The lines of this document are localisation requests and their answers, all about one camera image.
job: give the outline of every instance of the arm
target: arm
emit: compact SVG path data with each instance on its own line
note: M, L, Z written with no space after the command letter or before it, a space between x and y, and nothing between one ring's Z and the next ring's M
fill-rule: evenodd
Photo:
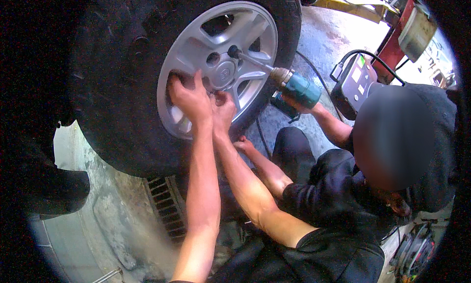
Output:
M236 112L235 106L230 95L224 92L219 94L223 94L224 103L220 107L213 104L214 144L235 198L256 227L275 241L287 247L296 247L301 238L317 228L278 209L268 189L232 145L228 131Z
M185 89L181 83L177 86L179 82L174 83L170 96L193 124L193 151L186 198L188 232L172 281L204 282L212 266L221 216L211 132L212 110L200 74L195 75L195 91Z
M283 96L283 100L296 108L300 113L313 115L315 120L319 123L322 132L324 132L327 139L329 139L333 145L344 147L348 143L353 128L333 116L320 102L312 109L307 109L289 97Z
M263 184L267 186L272 195L278 199L282 199L284 189L286 186L292 184L293 181L276 164L269 161L256 150L245 136L241 136L240 141L235 142L234 146L244 153L256 166L263 180Z

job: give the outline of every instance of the hubcap logo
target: hubcap logo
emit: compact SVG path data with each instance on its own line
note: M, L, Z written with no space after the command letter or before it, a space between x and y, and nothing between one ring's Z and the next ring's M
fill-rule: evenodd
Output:
M221 81L225 81L229 78L230 74L231 74L230 70L228 68L225 68L219 74L219 78L221 79Z

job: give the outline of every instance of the machine display screen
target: machine display screen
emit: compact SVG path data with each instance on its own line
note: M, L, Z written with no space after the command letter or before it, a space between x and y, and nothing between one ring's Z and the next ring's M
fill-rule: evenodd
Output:
M360 55L360 58L358 59L358 61L356 63L358 63L358 66L360 68L363 68L363 66L365 65L365 59L363 58L362 55Z

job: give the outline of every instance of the tire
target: tire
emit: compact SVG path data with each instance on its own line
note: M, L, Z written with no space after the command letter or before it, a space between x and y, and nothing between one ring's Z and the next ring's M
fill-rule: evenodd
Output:
M178 172L189 159L189 141L163 127L156 106L160 67L175 39L204 11L234 0L96 0L77 29L69 92L85 138L114 168L139 177ZM301 32L299 0L245 0L274 18L275 66L289 68ZM140 52L140 60L130 55ZM276 86L268 80L233 122L240 135L268 103Z

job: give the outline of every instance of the wheel rim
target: wheel rim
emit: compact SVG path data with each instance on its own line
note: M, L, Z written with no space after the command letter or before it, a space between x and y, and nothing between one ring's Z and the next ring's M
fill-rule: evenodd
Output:
M247 110L267 81L267 73L249 62L229 57L227 50L231 45L273 65L278 32L268 11L248 1L220 4L199 15L173 43L157 83L157 109L163 126L175 137L191 139L191 122L168 97L170 72L186 79L200 68L209 92L223 90L232 95L237 107L233 122Z

